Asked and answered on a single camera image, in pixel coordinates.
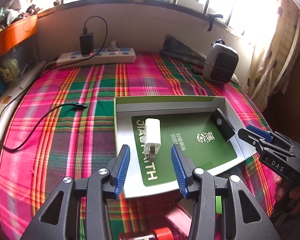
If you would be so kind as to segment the person right hand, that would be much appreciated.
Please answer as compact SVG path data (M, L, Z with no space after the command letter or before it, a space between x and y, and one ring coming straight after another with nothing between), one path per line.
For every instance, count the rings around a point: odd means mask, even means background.
M281 177L277 177L275 181L275 193L274 193L274 199L279 202L283 197L285 197L287 194L289 195L289 198L293 200L298 200L298 203L294 207L294 209L290 212L291 215L297 215L300 213L300 185L298 187L295 187L293 189L289 189L289 182L282 179Z

